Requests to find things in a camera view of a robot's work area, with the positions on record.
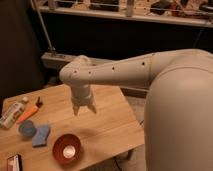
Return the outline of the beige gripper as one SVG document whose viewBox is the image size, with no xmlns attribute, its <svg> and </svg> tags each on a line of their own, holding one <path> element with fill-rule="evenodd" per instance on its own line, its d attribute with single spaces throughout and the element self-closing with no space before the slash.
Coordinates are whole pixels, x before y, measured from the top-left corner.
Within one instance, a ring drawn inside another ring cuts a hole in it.
<svg viewBox="0 0 213 171">
<path fill-rule="evenodd" d="M 71 87 L 71 101 L 73 105 L 74 115 L 77 116 L 80 106 L 88 106 L 93 112 L 97 113 L 96 107 L 93 103 L 93 93 L 89 85 L 77 85 Z"/>
</svg>

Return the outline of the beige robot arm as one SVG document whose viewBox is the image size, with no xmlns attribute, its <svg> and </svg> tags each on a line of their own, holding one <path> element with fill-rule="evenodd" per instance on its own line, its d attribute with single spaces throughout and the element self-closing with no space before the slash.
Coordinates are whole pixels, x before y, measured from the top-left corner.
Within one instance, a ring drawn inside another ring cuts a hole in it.
<svg viewBox="0 0 213 171">
<path fill-rule="evenodd" d="M 154 52 L 94 66 L 80 55 L 60 70 L 73 110 L 94 109 L 90 86 L 146 87 L 147 171 L 213 171 L 213 53 Z"/>
</svg>

